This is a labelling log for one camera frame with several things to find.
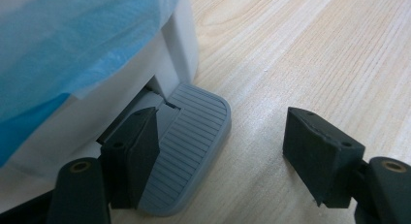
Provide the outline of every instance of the blue cloth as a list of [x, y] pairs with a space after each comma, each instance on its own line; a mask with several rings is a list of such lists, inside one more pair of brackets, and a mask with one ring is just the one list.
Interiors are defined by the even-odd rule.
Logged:
[[121, 69], [177, 1], [31, 0], [0, 13], [0, 166], [69, 94]]

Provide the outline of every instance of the foot pedal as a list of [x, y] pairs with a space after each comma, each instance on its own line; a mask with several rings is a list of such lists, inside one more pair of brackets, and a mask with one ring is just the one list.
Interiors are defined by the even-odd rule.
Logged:
[[139, 208], [168, 216], [181, 210], [198, 187], [231, 128], [228, 103], [181, 84], [157, 113], [160, 154]]

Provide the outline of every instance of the gray pedal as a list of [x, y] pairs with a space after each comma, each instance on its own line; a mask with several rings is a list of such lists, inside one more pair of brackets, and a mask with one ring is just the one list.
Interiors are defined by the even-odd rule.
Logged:
[[157, 113], [160, 154], [139, 208], [167, 216], [181, 210], [206, 174], [231, 128], [228, 103], [181, 84]]

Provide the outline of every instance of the wooden floor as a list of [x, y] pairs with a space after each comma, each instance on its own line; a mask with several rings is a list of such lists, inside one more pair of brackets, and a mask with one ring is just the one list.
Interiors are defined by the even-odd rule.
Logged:
[[318, 113], [411, 164], [411, 0], [191, 0], [194, 83], [231, 105], [231, 135], [193, 200], [167, 218], [114, 210], [113, 223], [354, 223], [317, 208], [282, 156], [288, 107]]

